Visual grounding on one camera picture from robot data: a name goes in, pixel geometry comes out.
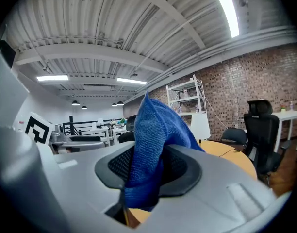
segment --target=cable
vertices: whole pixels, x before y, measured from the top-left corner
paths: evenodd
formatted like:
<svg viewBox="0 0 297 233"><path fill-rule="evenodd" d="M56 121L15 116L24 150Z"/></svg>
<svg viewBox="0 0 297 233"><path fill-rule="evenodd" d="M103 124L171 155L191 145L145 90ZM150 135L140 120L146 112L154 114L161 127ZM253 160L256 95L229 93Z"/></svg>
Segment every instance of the cable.
<svg viewBox="0 0 297 233"><path fill-rule="evenodd" d="M224 154L220 155L219 157L221 157L221 156L227 154L227 153L230 152L230 151L232 151L232 150L228 150L227 152L225 152Z"/></svg>
<svg viewBox="0 0 297 233"><path fill-rule="evenodd" d="M208 102L210 108L212 109L213 113L215 114L215 116L217 117L217 119L220 121L220 123L225 127L225 129L228 129L228 127L226 127L225 124L222 123L221 119L217 116L217 114L215 113L214 109L213 109L212 106L210 105L208 99L207 99L206 97L205 97L205 99L207 100L207 102Z"/></svg>

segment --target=white metal shelf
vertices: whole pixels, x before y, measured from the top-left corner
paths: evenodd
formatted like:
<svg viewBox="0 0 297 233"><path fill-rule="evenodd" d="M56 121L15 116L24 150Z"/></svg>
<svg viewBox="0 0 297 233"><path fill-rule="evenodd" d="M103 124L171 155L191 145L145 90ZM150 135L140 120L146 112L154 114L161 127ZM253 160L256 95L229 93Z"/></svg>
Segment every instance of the white metal shelf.
<svg viewBox="0 0 297 233"><path fill-rule="evenodd" d="M198 114L201 112L182 112L182 113L178 113L179 116L192 116L194 114Z"/></svg>
<svg viewBox="0 0 297 233"><path fill-rule="evenodd" d="M203 90L203 85L202 85L202 81L198 80L195 76L195 74L193 75L193 77L182 84L178 84L175 85L173 87L170 87L167 85L166 86L167 89L167 96L168 96L168 105L171 108L172 105L174 103L180 103L180 102L184 102L184 101L192 101L192 100L197 100L198 101L198 109L199 112L185 112L185 113L178 113L178 115L180 116L190 116L196 113L202 113L202 112L207 112L207 106L206 106L206 98L205 98L205 94L204 94L204 90ZM183 99L178 99L180 97L180 92L184 91L184 94L186 94L186 90L188 89L195 89L196 90L196 96L192 96L192 97L187 97L187 98L183 98ZM175 99L170 101L170 92L172 91L171 95L176 95Z"/></svg>
<svg viewBox="0 0 297 233"><path fill-rule="evenodd" d="M170 103L176 103L176 102L183 102L183 101L189 101L189 100L197 100L197 96L193 96L193 97L188 97L188 98L184 98L184 99L177 99L177 100L173 100L170 101Z"/></svg>
<svg viewBox="0 0 297 233"><path fill-rule="evenodd" d="M169 91L183 91L185 89L191 89L191 88L195 88L195 81L194 80L190 80L188 82L175 85L175 86L173 86L171 88L168 88L168 90Z"/></svg>

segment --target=chair headrest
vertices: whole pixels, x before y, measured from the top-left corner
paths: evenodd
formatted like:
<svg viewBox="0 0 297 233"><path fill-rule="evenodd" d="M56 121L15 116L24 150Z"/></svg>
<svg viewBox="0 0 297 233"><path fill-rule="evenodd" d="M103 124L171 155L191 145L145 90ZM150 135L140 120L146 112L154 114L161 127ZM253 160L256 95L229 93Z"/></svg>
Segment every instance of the chair headrest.
<svg viewBox="0 0 297 233"><path fill-rule="evenodd" d="M134 131L134 121L135 121L136 117L137 117L137 115L133 115L128 118L127 123L126 123L126 130Z"/></svg>
<svg viewBox="0 0 297 233"><path fill-rule="evenodd" d="M273 112L273 107L268 100L252 100L247 103L249 104L249 114L253 116L272 114Z"/></svg>

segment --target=ceiling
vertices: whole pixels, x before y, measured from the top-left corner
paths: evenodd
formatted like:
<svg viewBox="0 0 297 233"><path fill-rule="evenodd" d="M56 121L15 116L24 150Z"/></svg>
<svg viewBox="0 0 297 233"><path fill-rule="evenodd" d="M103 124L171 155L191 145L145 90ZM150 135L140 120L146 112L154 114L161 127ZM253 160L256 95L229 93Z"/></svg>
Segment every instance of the ceiling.
<svg viewBox="0 0 297 233"><path fill-rule="evenodd" d="M8 16L6 39L28 77L45 75L44 67L69 75L43 84L62 98L128 100L141 87L122 86L117 77L136 73L150 84L200 62L200 52L292 28L274 0L233 3L240 36L232 39L218 0L21 0Z"/></svg>

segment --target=black mesh panel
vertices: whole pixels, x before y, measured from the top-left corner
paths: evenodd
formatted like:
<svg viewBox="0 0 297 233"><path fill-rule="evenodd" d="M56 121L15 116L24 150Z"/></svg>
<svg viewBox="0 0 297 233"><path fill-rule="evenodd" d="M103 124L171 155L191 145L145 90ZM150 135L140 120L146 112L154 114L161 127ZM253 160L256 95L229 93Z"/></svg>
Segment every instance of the black mesh panel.
<svg viewBox="0 0 297 233"><path fill-rule="evenodd" d="M116 158L112 159L108 168L117 176L119 176L124 182L126 182L129 178L129 173L132 164L132 156L133 156L134 148L131 148Z"/></svg>
<svg viewBox="0 0 297 233"><path fill-rule="evenodd" d="M162 185L181 177L186 172L187 163L172 152L164 150L162 158L164 161Z"/></svg>

